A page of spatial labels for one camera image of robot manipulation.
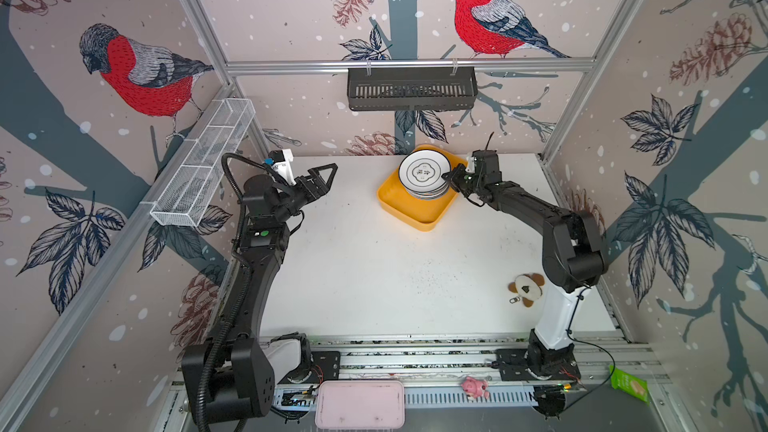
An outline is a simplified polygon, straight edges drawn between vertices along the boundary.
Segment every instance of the green snack package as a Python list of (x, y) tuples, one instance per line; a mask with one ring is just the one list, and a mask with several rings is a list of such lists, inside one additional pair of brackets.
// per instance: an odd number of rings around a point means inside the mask
[(613, 365), (610, 366), (610, 370), (614, 373), (610, 377), (611, 387), (622, 389), (632, 397), (648, 402), (648, 383), (645, 380), (638, 379), (623, 370), (614, 369)]

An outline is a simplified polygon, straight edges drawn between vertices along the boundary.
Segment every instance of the plate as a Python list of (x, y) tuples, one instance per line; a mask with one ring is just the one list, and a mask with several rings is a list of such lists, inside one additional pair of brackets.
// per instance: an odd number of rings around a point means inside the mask
[(398, 176), (408, 191), (424, 194), (439, 191), (447, 185), (442, 175), (450, 170), (451, 163), (445, 155), (434, 150), (420, 150), (403, 159)]

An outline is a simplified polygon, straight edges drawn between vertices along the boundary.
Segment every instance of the white table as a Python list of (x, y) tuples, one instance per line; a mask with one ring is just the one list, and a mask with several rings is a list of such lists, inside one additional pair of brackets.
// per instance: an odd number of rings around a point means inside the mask
[[(293, 331), (348, 340), (490, 337), (535, 326), (543, 301), (531, 308), (511, 304), (507, 286), (522, 273), (543, 273), (541, 236), (461, 197), (435, 230), (410, 227), (376, 198), (401, 160), (295, 159), (295, 175), (334, 161), (339, 171), (330, 193), (304, 207), (306, 219), (272, 284), (261, 337)], [(554, 203), (535, 155), (500, 155), (499, 164), (505, 180)], [(580, 305), (574, 330), (615, 330), (597, 291)]]

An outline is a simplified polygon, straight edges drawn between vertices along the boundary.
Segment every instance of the orange tray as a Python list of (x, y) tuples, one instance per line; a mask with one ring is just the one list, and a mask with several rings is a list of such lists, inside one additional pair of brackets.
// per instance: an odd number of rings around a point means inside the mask
[[(451, 168), (456, 167), (458, 164), (464, 164), (465, 166), (467, 164), (466, 160), (431, 145), (419, 145), (414, 151), (416, 150), (440, 152), (451, 162)], [(451, 206), (458, 194), (454, 190), (448, 189), (444, 196), (436, 200), (419, 200), (410, 195), (408, 190), (402, 186), (400, 177), (398, 177), (398, 170), (395, 169), (382, 186), (379, 187), (376, 196), (379, 198), (379, 202), (384, 210), (417, 230), (429, 232), (435, 228), (442, 216), (446, 214), (448, 207)]]

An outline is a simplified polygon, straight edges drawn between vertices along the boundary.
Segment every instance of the white wire basket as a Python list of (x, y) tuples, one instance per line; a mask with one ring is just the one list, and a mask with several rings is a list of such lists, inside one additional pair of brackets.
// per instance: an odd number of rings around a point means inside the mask
[(221, 101), (150, 211), (160, 225), (196, 227), (200, 224), (224, 176), (221, 156), (237, 150), (255, 115), (254, 104), (246, 98)]

